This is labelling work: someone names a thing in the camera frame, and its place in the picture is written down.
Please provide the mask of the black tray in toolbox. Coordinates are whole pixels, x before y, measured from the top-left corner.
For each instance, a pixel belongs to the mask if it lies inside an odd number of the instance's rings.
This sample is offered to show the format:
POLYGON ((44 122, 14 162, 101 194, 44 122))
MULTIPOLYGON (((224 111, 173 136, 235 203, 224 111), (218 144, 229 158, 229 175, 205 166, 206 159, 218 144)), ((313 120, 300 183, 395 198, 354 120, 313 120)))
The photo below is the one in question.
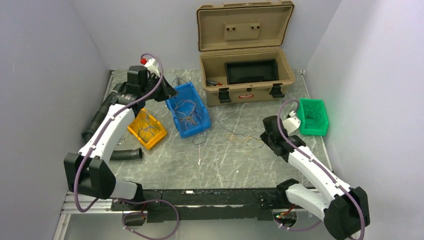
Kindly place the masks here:
POLYGON ((279 78, 275 59, 226 62, 224 67, 229 85, 270 82, 279 78))

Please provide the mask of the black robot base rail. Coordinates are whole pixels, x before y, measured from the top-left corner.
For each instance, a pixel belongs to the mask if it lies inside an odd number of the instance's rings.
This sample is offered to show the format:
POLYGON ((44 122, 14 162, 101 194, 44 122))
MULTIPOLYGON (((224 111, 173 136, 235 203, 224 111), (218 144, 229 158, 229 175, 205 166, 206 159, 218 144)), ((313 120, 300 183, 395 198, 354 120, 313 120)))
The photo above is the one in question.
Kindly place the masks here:
POLYGON ((148 223, 180 219, 271 221, 293 207, 275 187, 215 189, 145 189, 147 203, 113 200, 112 211, 143 212, 148 223))

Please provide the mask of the silver wrench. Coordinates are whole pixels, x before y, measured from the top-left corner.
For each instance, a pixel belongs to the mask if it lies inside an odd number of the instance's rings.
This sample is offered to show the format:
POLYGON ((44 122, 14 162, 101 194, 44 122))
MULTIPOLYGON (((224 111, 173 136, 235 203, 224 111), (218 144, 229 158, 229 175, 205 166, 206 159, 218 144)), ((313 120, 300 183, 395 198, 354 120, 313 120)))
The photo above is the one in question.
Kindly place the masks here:
POLYGON ((118 146, 121 146, 124 142, 125 142, 125 138, 124 137, 121 137, 119 140, 118 140, 118 143, 117 143, 117 145, 118 146))

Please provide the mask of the tools inside toolbox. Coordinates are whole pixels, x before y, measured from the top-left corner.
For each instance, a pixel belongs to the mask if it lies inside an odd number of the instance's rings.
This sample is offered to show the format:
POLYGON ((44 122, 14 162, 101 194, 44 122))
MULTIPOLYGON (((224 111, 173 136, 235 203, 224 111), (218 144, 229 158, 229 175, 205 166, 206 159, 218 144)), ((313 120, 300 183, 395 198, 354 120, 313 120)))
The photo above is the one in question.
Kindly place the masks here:
POLYGON ((216 82, 216 81, 210 81, 210 80, 206 80, 206 86, 207 87, 215 87, 215 86, 223 86, 223 83, 220 82, 216 82))

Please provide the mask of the yellow plastic bin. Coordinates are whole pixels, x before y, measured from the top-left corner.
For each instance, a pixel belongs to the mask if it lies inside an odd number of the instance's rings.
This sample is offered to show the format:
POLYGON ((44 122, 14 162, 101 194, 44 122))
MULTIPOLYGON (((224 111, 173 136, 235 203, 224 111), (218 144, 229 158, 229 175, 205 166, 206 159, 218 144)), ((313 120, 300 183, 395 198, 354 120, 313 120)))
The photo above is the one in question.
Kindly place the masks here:
POLYGON ((127 129, 147 150, 153 149, 168 134, 162 123, 144 108, 127 129))

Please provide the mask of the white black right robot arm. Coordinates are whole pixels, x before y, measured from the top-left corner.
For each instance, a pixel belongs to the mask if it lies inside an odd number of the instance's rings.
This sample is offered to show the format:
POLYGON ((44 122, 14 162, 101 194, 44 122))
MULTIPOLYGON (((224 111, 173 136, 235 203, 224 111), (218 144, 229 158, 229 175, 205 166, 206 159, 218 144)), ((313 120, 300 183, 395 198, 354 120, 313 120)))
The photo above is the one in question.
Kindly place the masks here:
POLYGON ((338 178, 297 135, 289 136, 277 115, 264 118, 262 123, 261 140, 317 189, 314 192, 295 179, 286 180, 276 187, 276 203, 282 208, 297 205, 309 211, 336 240, 351 238, 357 232, 363 239, 365 228, 371 223, 367 193, 338 178))

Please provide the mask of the blue plastic bin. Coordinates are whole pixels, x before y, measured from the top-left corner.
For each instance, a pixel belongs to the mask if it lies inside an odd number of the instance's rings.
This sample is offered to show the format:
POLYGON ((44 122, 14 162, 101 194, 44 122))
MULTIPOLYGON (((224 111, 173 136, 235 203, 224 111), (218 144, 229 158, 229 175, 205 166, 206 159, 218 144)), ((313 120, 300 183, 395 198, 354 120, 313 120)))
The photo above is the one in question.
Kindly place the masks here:
POLYGON ((192 82, 174 87, 178 94, 165 101, 182 139, 211 128, 209 112, 192 82))

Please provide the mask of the tan open toolbox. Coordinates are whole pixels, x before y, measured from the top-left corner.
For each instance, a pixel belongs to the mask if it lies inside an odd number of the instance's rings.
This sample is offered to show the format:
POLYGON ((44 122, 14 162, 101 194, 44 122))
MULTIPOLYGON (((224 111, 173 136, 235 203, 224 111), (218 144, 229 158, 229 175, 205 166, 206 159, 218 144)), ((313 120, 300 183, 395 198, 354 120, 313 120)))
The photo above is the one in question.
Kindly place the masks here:
POLYGON ((295 82, 281 46, 295 4, 290 0, 204 4, 196 11, 202 86, 208 106, 284 98, 295 82), (225 63, 274 59, 278 80, 228 84, 225 63), (206 86, 206 81, 222 86, 206 86))

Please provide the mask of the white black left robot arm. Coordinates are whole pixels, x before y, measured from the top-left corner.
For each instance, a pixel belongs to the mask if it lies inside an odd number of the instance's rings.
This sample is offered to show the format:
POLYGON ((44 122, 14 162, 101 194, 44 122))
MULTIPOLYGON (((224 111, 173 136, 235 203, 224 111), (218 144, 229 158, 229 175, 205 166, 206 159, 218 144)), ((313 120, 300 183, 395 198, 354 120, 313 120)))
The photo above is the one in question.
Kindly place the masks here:
POLYGON ((124 199, 131 210, 144 203, 143 187, 139 183, 116 178, 109 167, 115 147, 127 127, 145 107, 146 101, 162 102, 175 96, 172 88, 155 65, 133 65, 127 71, 127 81, 115 87, 115 92, 102 106, 94 128, 85 133, 86 144, 78 153, 68 153, 64 159, 69 190, 97 199, 124 199))

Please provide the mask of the green plastic bin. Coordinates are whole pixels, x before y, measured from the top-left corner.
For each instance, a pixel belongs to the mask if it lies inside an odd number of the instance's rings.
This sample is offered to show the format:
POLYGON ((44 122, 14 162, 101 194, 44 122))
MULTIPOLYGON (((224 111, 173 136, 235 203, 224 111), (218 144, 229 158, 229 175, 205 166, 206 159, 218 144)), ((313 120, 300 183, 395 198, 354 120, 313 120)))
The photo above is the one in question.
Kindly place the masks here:
POLYGON ((324 101, 321 99, 300 98, 296 112, 300 120, 299 131, 307 136, 325 136, 329 127, 324 101))

